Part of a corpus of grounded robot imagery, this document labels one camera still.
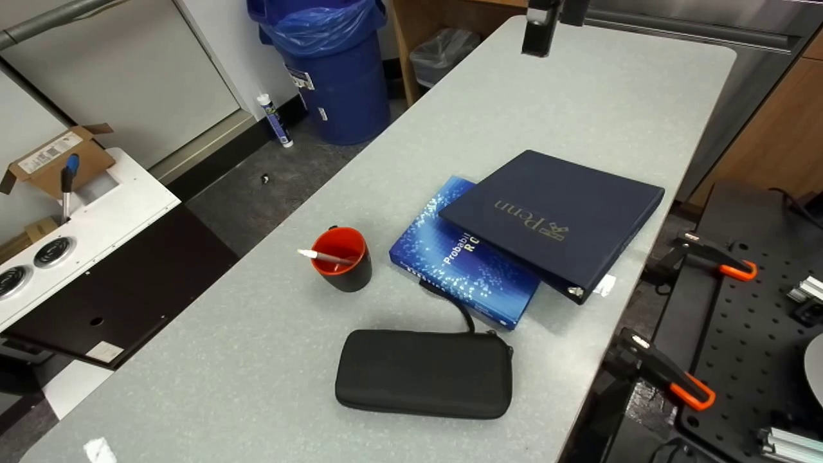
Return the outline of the white and blue caulk tube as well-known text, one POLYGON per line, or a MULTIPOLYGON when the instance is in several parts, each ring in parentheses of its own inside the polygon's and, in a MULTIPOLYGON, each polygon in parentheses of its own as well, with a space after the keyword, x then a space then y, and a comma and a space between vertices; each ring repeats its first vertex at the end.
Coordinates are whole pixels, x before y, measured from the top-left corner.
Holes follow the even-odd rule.
POLYGON ((290 132, 285 128, 284 123, 280 120, 280 115, 278 113, 278 109, 276 105, 274 105, 271 97, 267 93, 261 93, 256 97, 258 105, 264 111, 267 121, 270 124, 271 128, 273 129, 274 134, 276 135, 277 140, 283 147, 286 149, 290 149, 293 147, 294 141, 290 135, 290 132))

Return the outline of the small grey waste bin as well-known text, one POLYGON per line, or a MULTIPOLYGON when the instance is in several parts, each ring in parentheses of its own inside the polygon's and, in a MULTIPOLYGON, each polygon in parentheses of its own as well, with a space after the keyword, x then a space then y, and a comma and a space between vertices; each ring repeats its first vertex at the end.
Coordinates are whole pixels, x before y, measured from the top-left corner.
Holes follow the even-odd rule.
POLYGON ((458 28, 440 30, 410 53, 415 81, 423 87, 433 87, 479 44, 481 44, 481 36, 470 30, 458 28))

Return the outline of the black and orange clamp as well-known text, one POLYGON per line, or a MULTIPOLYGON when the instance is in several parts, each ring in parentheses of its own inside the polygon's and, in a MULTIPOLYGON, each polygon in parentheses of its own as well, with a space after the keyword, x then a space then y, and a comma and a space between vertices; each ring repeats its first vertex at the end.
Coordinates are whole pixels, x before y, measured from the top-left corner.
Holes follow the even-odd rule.
POLYGON ((617 378, 644 380, 667 392, 691 410, 708 410, 716 393, 677 366, 653 343, 634 329, 623 328, 604 356, 604 369, 617 378))
POLYGON ((694 231, 680 231, 671 241, 668 253, 661 260, 644 267, 640 280, 656 287, 671 286, 676 281, 679 265, 690 256, 711 264, 720 275, 738 281, 752 281, 758 273, 754 263, 734 256, 728 246, 720 246, 694 231))

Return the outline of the white pen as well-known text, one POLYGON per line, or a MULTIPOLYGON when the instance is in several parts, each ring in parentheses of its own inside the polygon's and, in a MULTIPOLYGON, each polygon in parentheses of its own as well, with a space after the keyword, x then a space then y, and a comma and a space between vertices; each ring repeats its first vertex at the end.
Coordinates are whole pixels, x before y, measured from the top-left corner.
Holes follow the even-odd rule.
POLYGON ((303 255, 311 260, 318 260, 335 264, 335 266, 353 266, 355 261, 347 260, 335 255, 323 254, 316 250, 297 250, 300 255, 303 255))

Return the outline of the wooden cabinet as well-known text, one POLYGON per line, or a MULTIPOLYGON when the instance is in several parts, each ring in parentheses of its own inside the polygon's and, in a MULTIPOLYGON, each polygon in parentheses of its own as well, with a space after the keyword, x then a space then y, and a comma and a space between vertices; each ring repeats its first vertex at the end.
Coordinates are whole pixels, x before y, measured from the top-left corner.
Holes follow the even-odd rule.
POLYGON ((718 181, 823 192, 823 26, 686 203, 702 208, 718 181))

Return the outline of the blue-handled screwdriver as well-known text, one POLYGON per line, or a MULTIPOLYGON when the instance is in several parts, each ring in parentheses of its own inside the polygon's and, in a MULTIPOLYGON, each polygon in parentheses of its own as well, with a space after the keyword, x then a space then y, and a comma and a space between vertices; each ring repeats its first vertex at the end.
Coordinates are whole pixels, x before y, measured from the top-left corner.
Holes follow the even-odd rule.
POLYGON ((71 154, 68 156, 64 168, 60 173, 60 190, 62 194, 62 213, 60 225, 66 224, 70 220, 70 201, 73 193, 73 181, 80 166, 80 156, 71 154))

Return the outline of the aluminium profile piece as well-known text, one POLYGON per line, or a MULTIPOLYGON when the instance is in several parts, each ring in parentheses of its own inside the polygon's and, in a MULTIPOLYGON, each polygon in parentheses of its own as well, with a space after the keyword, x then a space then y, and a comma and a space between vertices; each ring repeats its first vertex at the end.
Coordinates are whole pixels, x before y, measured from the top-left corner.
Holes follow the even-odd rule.
POLYGON ((823 463, 823 442, 779 428, 758 431, 759 454, 778 463, 823 463))
POLYGON ((823 323, 823 282, 807 276, 788 291, 787 297, 795 303, 791 319, 805 327, 823 323))

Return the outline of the navy blue binder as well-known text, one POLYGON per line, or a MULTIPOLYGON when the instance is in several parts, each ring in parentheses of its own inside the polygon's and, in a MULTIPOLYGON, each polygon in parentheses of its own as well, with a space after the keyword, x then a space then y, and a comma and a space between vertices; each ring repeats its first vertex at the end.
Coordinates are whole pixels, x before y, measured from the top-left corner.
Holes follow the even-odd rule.
POLYGON ((664 194, 656 185, 524 150, 440 217, 581 305, 664 194))

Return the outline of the blue book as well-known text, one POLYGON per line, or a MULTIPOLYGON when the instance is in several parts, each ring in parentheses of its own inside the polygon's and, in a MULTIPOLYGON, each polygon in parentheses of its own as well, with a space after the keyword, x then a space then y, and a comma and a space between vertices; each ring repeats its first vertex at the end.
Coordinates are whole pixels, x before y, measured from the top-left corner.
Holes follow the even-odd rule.
POLYGON ((440 218, 443 208, 473 187, 450 177, 393 244, 389 258, 486 320, 515 329, 538 290, 537 276, 440 218))

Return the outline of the open cardboard box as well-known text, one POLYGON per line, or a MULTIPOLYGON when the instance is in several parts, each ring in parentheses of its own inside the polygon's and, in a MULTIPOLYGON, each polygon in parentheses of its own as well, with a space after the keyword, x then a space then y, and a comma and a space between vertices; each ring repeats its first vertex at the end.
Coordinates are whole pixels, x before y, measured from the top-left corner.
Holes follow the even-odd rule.
POLYGON ((108 123, 79 125, 68 129, 38 149, 21 156, 8 166, 0 180, 0 193, 9 195, 17 183, 28 183, 55 200, 62 200, 61 172, 72 156, 78 158, 78 168, 70 192, 93 181, 116 163, 114 158, 95 141, 96 136, 112 134, 108 123))

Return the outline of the white stove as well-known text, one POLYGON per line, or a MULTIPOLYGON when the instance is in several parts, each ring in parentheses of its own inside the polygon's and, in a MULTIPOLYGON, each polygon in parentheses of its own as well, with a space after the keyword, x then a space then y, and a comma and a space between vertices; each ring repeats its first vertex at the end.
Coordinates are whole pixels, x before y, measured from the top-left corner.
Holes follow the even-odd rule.
POLYGON ((115 370, 239 258, 122 149, 69 222, 0 265, 0 338, 115 370))

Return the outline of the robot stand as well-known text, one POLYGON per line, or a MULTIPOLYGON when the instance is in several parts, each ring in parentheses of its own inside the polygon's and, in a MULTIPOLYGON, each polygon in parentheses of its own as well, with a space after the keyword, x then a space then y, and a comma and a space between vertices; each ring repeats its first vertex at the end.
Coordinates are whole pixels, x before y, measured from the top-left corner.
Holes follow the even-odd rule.
POLYGON ((763 428, 823 442, 823 406, 804 371, 823 323, 791 319, 787 297, 807 276, 823 282, 823 230, 782 192, 720 182, 696 231, 758 267, 742 282, 688 257, 651 338, 716 393, 714 404, 697 412, 605 370, 561 463, 778 463, 759 454, 763 428))

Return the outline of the blue trash bin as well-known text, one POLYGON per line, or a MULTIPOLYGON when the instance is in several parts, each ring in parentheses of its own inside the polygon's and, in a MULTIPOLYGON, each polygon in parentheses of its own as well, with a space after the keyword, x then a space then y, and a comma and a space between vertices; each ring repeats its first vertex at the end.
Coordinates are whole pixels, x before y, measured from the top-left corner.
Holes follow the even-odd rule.
POLYGON ((318 136, 372 140, 390 122, 378 32, 383 0, 245 0, 262 44, 284 60, 318 136))

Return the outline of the white paper scrap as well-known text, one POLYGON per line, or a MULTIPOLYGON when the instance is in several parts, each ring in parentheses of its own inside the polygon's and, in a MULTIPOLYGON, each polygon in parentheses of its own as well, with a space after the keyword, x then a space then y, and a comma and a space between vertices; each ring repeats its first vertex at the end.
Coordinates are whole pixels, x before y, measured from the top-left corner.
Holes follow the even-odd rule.
POLYGON ((90 463, 118 463, 118 459, 105 437, 91 439, 83 450, 90 463))

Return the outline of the grey metal bar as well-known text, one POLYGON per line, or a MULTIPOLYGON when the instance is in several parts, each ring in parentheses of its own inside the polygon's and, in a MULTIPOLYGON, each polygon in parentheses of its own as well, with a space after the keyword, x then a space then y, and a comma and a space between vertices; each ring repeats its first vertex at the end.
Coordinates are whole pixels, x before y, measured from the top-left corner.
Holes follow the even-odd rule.
POLYGON ((22 23, 0 28, 0 51, 23 43, 27 39, 43 34, 48 30, 65 26, 65 24, 69 24, 76 19, 86 17, 114 2, 117 2, 117 0, 70 0, 64 5, 57 6, 22 23))

